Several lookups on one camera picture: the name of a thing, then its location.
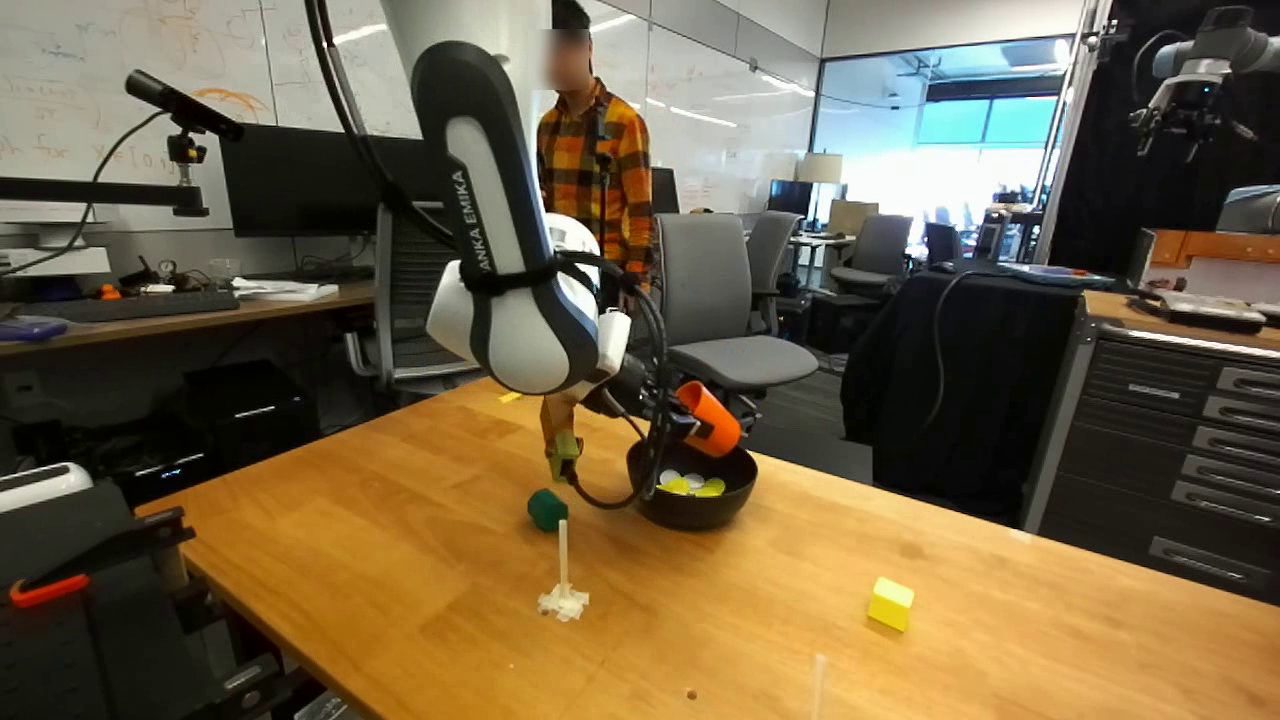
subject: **bowl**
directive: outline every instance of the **bowl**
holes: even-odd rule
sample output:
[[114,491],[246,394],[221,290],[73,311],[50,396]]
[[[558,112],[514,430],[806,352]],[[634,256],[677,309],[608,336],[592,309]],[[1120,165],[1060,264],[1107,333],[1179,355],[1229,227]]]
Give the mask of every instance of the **bowl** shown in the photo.
[[724,528],[758,489],[758,462],[747,450],[704,455],[684,440],[628,450],[628,477],[640,517],[667,528]]

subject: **yellow block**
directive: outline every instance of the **yellow block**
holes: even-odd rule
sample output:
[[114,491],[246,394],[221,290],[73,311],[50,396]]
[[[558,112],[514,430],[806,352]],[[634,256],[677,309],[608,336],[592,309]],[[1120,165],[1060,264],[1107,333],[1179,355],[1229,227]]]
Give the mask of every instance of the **yellow block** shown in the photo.
[[914,603],[915,603],[915,594],[910,586],[878,575],[871,595],[869,595],[869,619],[878,619],[891,631],[910,631]]

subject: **orange flannel shirt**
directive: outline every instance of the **orange flannel shirt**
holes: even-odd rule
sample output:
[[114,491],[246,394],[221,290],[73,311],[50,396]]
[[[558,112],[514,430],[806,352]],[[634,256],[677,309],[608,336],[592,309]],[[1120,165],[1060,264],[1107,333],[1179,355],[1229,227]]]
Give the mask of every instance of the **orange flannel shirt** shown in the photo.
[[544,207],[575,216],[600,242],[600,256],[638,284],[653,284],[653,176],[643,117],[600,84],[583,117],[559,105],[536,125]]

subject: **person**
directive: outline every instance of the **person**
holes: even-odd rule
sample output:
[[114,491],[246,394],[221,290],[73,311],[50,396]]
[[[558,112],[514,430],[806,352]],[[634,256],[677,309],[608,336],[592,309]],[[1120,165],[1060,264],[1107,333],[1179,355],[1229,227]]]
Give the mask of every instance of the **person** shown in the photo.
[[[558,105],[536,125],[544,207],[592,227],[600,256],[650,293],[655,247],[650,125],[596,75],[592,16],[575,0],[553,4],[544,80],[558,89]],[[575,403],[575,394],[553,394],[542,403],[544,454],[559,479],[572,479],[579,455],[579,437],[572,432]]]

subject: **gray cabinet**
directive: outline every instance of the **gray cabinet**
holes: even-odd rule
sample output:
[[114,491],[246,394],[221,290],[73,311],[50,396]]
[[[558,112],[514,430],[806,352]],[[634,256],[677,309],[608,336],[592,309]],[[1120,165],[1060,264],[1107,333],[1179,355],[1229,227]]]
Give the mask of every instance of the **gray cabinet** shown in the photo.
[[1280,599],[1280,352],[1080,317],[1028,528]]

